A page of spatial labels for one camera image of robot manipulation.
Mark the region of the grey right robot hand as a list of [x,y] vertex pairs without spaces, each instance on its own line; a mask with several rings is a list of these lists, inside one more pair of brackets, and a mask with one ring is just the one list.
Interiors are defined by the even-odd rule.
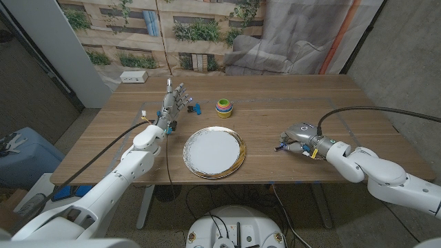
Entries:
[[280,135],[280,145],[274,150],[286,150],[312,159],[325,159],[336,141],[317,135],[317,132],[317,127],[310,123],[293,124]]

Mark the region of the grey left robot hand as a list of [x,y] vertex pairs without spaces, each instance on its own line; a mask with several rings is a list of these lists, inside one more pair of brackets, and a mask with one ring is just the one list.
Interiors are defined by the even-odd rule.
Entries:
[[176,120],[178,113],[192,101],[192,97],[186,92],[184,83],[174,88],[172,79],[167,79],[166,94],[163,99],[162,108],[156,121],[156,126],[165,132],[169,129],[173,121]]

